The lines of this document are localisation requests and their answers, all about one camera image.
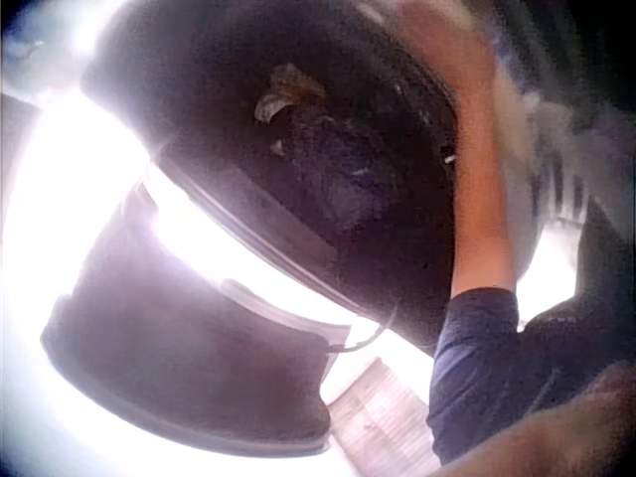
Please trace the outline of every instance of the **person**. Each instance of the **person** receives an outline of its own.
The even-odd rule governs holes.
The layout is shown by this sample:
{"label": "person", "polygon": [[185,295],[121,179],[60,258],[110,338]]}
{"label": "person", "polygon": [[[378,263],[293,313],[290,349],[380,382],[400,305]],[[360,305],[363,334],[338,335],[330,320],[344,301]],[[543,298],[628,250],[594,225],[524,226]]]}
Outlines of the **person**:
{"label": "person", "polygon": [[[435,353],[428,416],[434,451],[447,464],[471,449],[477,451],[491,438],[500,444],[506,439],[514,442],[518,426],[522,430],[535,426],[529,420],[552,419],[558,428],[559,420],[567,421],[569,408],[580,418],[585,414],[580,410],[590,405],[586,392],[576,397],[581,390],[593,386],[603,370],[611,375],[610,365],[634,363],[633,244],[616,236],[592,201],[579,250],[577,294],[519,333],[516,273],[495,144],[494,58],[476,31],[454,27],[421,2],[402,7],[398,35],[415,58],[452,89],[457,114],[454,268]],[[632,389],[634,374],[623,375],[628,378],[622,380],[627,383],[622,389]],[[564,405],[565,417],[559,418],[563,411],[555,409]],[[597,422],[592,410],[590,425],[572,424],[568,432],[580,429],[590,434],[582,438],[595,456],[596,434],[603,433],[598,442],[603,436],[613,442],[614,434],[605,432],[602,419]],[[633,424],[624,432],[633,431]],[[501,434],[504,437],[496,435],[502,431],[507,433]],[[508,458],[521,460],[520,454],[530,452],[528,448],[521,446]],[[506,458],[505,453],[498,455]]]}

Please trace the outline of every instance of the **blue shirt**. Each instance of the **blue shirt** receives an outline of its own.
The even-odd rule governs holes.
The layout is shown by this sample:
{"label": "blue shirt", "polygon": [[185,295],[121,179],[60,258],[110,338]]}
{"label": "blue shirt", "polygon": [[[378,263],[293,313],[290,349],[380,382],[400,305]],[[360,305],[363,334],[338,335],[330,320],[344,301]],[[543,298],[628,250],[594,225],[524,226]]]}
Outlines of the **blue shirt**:
{"label": "blue shirt", "polygon": [[514,293],[479,288],[453,298],[430,388],[428,425],[441,463],[529,412],[568,401],[611,363],[634,361],[633,320],[602,310],[570,300],[518,333]]}

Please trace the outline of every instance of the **crumpled paper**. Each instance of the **crumpled paper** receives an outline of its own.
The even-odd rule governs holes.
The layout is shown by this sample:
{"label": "crumpled paper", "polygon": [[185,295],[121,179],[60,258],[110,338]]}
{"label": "crumpled paper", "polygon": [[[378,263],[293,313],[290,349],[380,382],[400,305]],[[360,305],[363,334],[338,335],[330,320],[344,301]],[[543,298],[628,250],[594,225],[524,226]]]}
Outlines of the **crumpled paper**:
{"label": "crumpled paper", "polygon": [[269,90],[256,104],[254,117],[269,124],[284,107],[321,103],[327,97],[325,88],[292,63],[279,65],[269,77]]}

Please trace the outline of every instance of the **bright light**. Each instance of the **bright light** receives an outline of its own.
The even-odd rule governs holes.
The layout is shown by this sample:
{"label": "bright light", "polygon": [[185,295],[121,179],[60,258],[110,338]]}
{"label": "bright light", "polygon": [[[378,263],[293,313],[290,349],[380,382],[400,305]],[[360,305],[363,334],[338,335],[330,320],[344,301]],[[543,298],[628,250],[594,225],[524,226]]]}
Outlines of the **bright light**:
{"label": "bright light", "polygon": [[147,161],[134,135],[78,92],[43,113],[19,164],[3,236],[9,293],[29,317],[21,323],[27,342],[39,342],[48,311],[73,290]]}
{"label": "bright light", "polygon": [[517,284],[519,317],[528,322],[574,295],[580,232],[546,226],[528,271]]}
{"label": "bright light", "polygon": [[102,0],[98,6],[88,4],[73,35],[73,49],[80,55],[94,54],[97,38],[115,11],[128,0]]}
{"label": "bright light", "polygon": [[278,270],[217,225],[157,167],[146,187],[158,206],[155,232],[170,251],[216,283],[233,279],[272,305],[310,320],[351,324],[357,315]]}

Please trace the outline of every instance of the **hand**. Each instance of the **hand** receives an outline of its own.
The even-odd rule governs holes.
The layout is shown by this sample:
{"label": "hand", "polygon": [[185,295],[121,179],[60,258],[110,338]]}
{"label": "hand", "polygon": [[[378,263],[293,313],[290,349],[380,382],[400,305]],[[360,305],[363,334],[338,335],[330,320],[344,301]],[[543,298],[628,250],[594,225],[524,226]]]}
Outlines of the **hand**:
{"label": "hand", "polygon": [[552,475],[605,475],[636,437],[636,369],[607,368],[567,404],[532,418],[556,464]]}
{"label": "hand", "polygon": [[455,26],[421,0],[401,8],[397,34],[456,94],[480,94],[492,86],[495,60],[488,43],[475,30]]}
{"label": "hand", "polygon": [[634,443],[635,406],[636,370],[613,365],[570,402],[529,415],[433,476],[608,475]]}

